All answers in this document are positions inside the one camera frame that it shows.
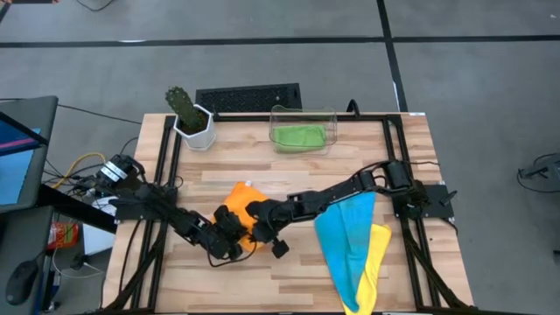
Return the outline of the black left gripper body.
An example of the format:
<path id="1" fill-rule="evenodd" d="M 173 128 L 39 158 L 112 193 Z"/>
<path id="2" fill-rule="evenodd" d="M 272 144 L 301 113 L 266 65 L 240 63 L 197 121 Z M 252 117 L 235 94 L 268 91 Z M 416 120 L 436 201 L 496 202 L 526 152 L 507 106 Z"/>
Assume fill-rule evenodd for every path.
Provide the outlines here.
<path id="1" fill-rule="evenodd" d="M 237 221 L 229 219 L 212 223 L 199 224 L 199 243 L 206 252 L 217 259 L 237 259 L 242 254 L 240 239 L 244 236 L 244 227 Z"/>

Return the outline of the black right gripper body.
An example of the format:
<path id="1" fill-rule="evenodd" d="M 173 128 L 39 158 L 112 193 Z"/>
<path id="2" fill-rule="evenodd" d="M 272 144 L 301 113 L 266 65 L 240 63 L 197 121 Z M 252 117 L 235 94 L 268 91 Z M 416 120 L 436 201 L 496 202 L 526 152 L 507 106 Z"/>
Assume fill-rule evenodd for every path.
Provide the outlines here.
<path id="1" fill-rule="evenodd" d="M 249 216 L 256 219 L 255 228 L 283 228 L 292 222 L 304 221 L 303 210 L 303 204 L 294 199 L 252 201 L 246 206 Z"/>

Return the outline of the orange microfiber towel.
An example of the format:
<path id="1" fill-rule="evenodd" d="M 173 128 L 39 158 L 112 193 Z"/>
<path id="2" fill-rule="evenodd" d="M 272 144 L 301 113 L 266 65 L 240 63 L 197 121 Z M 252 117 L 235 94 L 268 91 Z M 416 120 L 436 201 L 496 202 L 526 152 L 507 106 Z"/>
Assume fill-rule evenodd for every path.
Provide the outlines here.
<path id="1" fill-rule="evenodd" d="M 249 216 L 246 206 L 252 201 L 265 201 L 269 197 L 255 189 L 250 182 L 237 182 L 231 193 L 224 199 L 221 205 L 227 206 L 230 212 L 235 213 L 241 224 L 247 229 L 247 233 L 240 239 L 243 250 L 252 252 L 263 246 L 262 242 L 255 242 L 252 230 L 256 219 Z"/>

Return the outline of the blue microfiber towel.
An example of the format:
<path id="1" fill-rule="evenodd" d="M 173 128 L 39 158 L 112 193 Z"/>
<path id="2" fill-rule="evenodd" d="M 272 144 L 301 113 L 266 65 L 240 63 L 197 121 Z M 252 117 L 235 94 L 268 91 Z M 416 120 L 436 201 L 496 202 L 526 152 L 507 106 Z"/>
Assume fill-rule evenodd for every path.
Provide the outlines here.
<path id="1" fill-rule="evenodd" d="M 364 309 L 358 293 L 364 275 L 375 208 L 375 194 L 364 192 L 327 207 L 314 221 L 332 283 L 350 312 Z"/>

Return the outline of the green microfiber towel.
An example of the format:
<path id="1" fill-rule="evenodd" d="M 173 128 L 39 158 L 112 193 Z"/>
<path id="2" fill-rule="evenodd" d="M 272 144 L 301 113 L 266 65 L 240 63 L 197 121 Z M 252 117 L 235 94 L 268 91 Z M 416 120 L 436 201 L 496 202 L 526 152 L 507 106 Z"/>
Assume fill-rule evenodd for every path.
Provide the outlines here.
<path id="1" fill-rule="evenodd" d="M 271 141 L 281 153 L 321 150 L 326 146 L 326 129 L 321 125 L 275 127 Z"/>

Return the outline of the yellow microfiber towel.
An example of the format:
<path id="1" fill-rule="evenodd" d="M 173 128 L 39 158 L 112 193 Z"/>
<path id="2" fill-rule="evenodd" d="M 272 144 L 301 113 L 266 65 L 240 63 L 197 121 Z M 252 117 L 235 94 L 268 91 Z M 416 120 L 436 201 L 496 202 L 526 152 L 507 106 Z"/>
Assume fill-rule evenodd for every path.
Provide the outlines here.
<path id="1" fill-rule="evenodd" d="M 357 252 L 349 256 L 351 291 L 348 301 L 344 302 L 345 315 L 372 315 L 378 296 L 378 283 L 382 260 L 388 249 L 391 229 L 386 225 L 372 224 L 367 241 L 362 241 Z"/>

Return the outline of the white hexagonal pot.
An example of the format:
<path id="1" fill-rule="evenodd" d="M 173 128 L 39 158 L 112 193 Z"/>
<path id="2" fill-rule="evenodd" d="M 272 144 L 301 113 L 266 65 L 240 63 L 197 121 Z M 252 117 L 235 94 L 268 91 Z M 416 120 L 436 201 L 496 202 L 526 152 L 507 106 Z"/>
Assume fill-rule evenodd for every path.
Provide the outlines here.
<path id="1" fill-rule="evenodd" d="M 180 137 L 185 141 L 186 146 L 191 151 L 207 151 L 216 140 L 216 132 L 214 130 L 214 114 L 201 107 L 199 104 L 193 105 L 196 110 L 202 113 L 206 117 L 205 128 L 195 134 L 187 135 L 180 128 L 181 121 L 176 117 L 173 128 L 180 135 Z"/>

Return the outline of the clear plastic bin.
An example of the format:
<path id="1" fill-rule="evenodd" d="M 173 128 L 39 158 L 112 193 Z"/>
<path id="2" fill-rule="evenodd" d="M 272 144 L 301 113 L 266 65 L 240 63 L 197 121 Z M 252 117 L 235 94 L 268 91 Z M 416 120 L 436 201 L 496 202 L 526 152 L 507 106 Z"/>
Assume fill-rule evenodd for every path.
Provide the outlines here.
<path id="1" fill-rule="evenodd" d="M 294 109 L 276 105 L 270 111 L 269 140 L 271 141 L 272 130 L 275 127 L 292 125 L 321 125 L 325 128 L 327 137 L 326 146 L 323 149 L 283 154 L 325 155 L 330 150 L 330 147 L 337 142 L 337 122 L 337 115 L 333 108 Z M 281 153 L 277 151 L 274 143 L 273 145 L 275 151 L 277 153 Z"/>

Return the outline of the green cactus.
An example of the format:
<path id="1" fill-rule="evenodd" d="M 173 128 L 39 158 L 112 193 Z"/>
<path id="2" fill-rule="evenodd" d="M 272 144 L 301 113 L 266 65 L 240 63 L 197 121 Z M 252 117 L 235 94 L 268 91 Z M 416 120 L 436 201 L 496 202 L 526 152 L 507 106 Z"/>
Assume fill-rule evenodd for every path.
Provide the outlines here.
<path id="1" fill-rule="evenodd" d="M 170 87 L 165 92 L 165 100 L 180 120 L 180 129 L 184 133 L 192 135 L 206 128 L 207 116 L 194 107 L 189 94 L 182 87 Z"/>

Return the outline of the white box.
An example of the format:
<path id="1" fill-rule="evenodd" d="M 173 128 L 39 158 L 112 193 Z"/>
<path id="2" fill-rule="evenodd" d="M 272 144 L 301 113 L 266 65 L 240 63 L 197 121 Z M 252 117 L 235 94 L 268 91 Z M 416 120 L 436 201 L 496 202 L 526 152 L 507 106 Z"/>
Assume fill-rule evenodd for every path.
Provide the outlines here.
<path id="1" fill-rule="evenodd" d="M 115 197 L 95 199 L 92 206 L 109 214 L 116 216 L 116 208 L 109 202 Z M 106 249 L 111 249 L 115 241 L 115 234 L 83 223 L 84 252 L 86 255 L 94 255 Z"/>

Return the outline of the black diagonal strut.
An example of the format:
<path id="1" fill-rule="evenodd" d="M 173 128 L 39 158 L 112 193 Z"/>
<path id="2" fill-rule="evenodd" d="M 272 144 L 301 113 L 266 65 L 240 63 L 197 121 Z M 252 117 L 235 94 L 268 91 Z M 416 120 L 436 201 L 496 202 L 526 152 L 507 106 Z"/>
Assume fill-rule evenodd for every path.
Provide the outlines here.
<path id="1" fill-rule="evenodd" d="M 111 234 L 116 233 L 117 224 L 114 216 L 103 212 L 100 208 L 65 195 L 48 185 L 39 187 L 36 204 L 39 207 L 51 206 L 56 212 L 64 214 L 66 217 L 82 221 Z"/>

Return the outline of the orange snack bag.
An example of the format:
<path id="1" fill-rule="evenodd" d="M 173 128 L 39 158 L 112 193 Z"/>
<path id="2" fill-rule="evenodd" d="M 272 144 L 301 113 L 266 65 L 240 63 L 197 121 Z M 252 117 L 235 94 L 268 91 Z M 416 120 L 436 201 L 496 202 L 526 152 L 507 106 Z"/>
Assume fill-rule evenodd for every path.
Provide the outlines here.
<path id="1" fill-rule="evenodd" d="M 67 249 L 77 244 L 79 225 L 72 222 L 53 222 L 50 226 L 47 248 Z"/>

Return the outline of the dark low desk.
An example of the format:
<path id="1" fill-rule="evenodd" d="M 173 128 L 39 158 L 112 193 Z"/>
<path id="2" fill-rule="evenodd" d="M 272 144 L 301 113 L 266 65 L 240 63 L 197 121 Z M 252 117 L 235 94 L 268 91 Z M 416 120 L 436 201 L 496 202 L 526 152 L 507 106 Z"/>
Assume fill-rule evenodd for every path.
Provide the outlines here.
<path id="1" fill-rule="evenodd" d="M 0 229 L 0 315 L 41 315 L 46 279 L 45 249 L 48 243 L 53 208 L 35 207 L 2 213 Z M 30 296 L 19 305 L 6 300 L 6 286 L 14 269 L 23 261 L 35 260 L 38 273 Z"/>

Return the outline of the black computer mouse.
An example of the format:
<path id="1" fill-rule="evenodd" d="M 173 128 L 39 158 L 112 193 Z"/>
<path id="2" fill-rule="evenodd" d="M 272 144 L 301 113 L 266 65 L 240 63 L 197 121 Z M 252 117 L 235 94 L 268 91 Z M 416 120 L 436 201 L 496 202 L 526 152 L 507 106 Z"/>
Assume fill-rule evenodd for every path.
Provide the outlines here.
<path id="1" fill-rule="evenodd" d="M 38 272 L 35 260 L 23 261 L 13 270 L 5 287 L 5 299 L 9 305 L 21 305 L 28 299 Z"/>

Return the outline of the blue desk mat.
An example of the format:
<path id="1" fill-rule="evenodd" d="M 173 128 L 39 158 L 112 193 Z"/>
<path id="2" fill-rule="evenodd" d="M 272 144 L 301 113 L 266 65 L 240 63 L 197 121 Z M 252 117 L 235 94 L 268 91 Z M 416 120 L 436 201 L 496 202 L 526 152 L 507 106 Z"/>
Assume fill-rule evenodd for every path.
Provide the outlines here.
<path id="1" fill-rule="evenodd" d="M 18 202 L 32 152 L 40 146 L 37 139 L 0 122 L 0 206 Z"/>

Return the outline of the black computer monitor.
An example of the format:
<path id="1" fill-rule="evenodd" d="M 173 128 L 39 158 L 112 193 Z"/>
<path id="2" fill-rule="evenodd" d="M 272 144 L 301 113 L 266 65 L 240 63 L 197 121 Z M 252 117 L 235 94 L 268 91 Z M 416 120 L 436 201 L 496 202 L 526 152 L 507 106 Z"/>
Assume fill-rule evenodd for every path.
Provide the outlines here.
<path id="1" fill-rule="evenodd" d="M 0 157 L 46 147 L 49 141 L 22 123 L 0 112 Z"/>

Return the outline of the black aluminium table frame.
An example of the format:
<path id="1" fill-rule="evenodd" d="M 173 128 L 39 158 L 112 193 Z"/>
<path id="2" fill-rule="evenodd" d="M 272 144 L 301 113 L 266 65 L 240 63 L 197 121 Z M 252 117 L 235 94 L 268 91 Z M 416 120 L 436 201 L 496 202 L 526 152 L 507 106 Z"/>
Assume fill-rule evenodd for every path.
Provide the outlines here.
<path id="1" fill-rule="evenodd" d="M 424 115 L 410 113 L 343 114 L 338 138 L 326 154 L 277 153 L 269 138 L 270 118 L 263 113 L 224 114 L 214 124 L 217 135 L 209 150 L 186 148 L 175 133 L 165 133 L 165 115 L 143 119 L 136 159 L 150 176 L 161 172 L 179 184 L 178 203 L 211 214 L 235 183 L 250 180 L 262 193 L 279 199 L 289 193 L 325 188 L 346 179 L 363 165 L 388 157 L 411 162 L 416 179 L 436 184 L 442 179 L 430 128 Z M 391 228 L 381 265 L 375 311 L 464 314 L 473 309 L 458 237 L 440 219 L 411 224 L 413 237 L 430 252 L 444 292 L 431 299 L 435 285 L 412 258 L 403 239 L 405 221 L 392 202 L 378 197 L 374 222 Z M 119 283 L 137 270 L 144 246 L 154 242 L 156 226 L 124 222 L 117 228 L 103 287 L 105 315 L 239 313 L 340 313 L 340 298 L 329 276 L 310 222 L 287 227 L 281 237 L 289 252 L 275 258 L 269 247 L 248 260 L 214 268 L 202 248 L 172 231 L 163 241 L 163 256 L 147 270 L 139 299 L 118 308 Z"/>

